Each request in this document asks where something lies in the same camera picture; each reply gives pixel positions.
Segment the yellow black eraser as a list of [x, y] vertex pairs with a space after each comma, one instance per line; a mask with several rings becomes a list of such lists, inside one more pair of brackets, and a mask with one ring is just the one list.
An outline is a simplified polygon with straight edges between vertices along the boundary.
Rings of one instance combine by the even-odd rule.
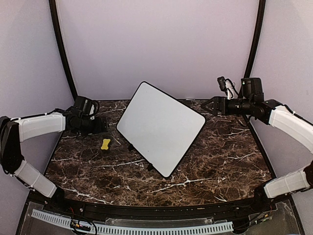
[[111, 139], [103, 139], [100, 149], [101, 150], [109, 150], [110, 143], [111, 143]]

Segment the white whiteboard black frame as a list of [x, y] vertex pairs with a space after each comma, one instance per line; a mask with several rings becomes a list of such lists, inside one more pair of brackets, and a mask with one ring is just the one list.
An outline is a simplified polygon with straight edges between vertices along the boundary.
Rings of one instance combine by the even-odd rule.
[[142, 82], [116, 129], [164, 178], [169, 177], [205, 125], [205, 117]]

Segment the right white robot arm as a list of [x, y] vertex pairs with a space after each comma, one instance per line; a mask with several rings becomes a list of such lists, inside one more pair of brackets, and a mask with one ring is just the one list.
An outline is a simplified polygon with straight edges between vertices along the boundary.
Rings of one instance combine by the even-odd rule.
[[[241, 92], [234, 98], [236, 90], [229, 79], [217, 79], [220, 90], [225, 97], [215, 96], [201, 105], [201, 108], [216, 116], [218, 114], [249, 115], [255, 119], [277, 128], [288, 134], [305, 146], [310, 152], [313, 150], [313, 125], [305, 120], [288, 105], [274, 99], [265, 100], [260, 78], [241, 79]], [[250, 200], [250, 209], [261, 212], [276, 197], [299, 191], [306, 191], [313, 187], [313, 165], [309, 164], [285, 176], [275, 178], [258, 186]]]

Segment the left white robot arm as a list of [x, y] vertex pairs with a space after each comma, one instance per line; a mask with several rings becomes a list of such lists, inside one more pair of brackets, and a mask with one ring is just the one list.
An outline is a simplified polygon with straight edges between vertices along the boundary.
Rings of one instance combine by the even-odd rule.
[[71, 131], [85, 137], [108, 131], [106, 118], [97, 114], [100, 104], [83, 96], [66, 110], [58, 109], [26, 117], [0, 118], [0, 165], [7, 175], [16, 177], [31, 190], [47, 198], [50, 206], [58, 213], [66, 213], [69, 203], [64, 190], [47, 179], [22, 155], [21, 143], [51, 133]]

